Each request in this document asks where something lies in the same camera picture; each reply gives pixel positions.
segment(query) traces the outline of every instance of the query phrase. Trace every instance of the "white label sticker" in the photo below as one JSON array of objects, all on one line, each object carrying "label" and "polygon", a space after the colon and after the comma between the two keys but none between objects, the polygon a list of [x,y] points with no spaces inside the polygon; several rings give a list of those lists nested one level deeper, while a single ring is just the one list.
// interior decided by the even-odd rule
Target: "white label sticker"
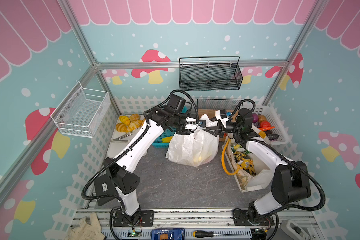
[{"label": "white label sticker", "polygon": [[106,190],[108,190],[107,183],[103,183],[102,186],[103,186],[103,192],[105,192]]}]

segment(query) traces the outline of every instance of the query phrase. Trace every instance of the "screwdriver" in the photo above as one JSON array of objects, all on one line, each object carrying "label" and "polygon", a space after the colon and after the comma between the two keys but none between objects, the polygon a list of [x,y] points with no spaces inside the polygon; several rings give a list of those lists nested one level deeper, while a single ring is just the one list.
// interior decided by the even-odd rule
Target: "screwdriver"
[{"label": "screwdriver", "polygon": [[193,236],[197,237],[197,238],[203,238],[203,237],[213,237],[213,236],[243,236],[240,234],[217,234],[217,233],[213,233],[213,232],[206,232],[206,231],[202,231],[202,230],[197,230],[193,232]]}]

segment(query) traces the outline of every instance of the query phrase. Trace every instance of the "black wire mesh basket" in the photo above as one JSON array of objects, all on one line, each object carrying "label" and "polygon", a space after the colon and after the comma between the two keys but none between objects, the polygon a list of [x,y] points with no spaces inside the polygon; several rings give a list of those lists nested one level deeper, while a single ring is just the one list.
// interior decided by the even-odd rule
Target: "black wire mesh basket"
[{"label": "black wire mesh basket", "polygon": [[179,58],[179,87],[184,91],[239,90],[243,76],[238,56]]}]

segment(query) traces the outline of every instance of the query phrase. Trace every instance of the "metal tongs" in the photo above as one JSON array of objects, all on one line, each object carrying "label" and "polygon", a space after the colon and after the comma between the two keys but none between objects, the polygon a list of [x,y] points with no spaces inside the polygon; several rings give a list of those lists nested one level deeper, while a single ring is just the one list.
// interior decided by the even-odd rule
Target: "metal tongs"
[{"label": "metal tongs", "polygon": [[128,132],[128,133],[126,133],[126,134],[124,134],[124,135],[122,135],[122,136],[120,136],[118,138],[111,139],[110,142],[130,142],[130,140],[122,140],[122,139],[126,138],[128,136],[131,136],[133,134],[133,132],[135,130],[139,129],[139,128],[141,128],[141,127],[138,127],[136,129],[134,129],[132,132]]}]

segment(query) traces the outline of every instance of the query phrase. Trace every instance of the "white plastic bag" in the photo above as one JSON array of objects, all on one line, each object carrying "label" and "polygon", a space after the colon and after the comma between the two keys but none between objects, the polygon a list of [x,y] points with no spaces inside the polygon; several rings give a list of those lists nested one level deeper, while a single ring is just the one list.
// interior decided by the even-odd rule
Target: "white plastic bag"
[{"label": "white plastic bag", "polygon": [[[211,122],[206,114],[200,119],[206,121],[206,127],[217,126],[217,121]],[[197,167],[216,156],[218,145],[218,136],[196,129],[189,135],[175,134],[169,142],[165,157],[171,162]]]}]

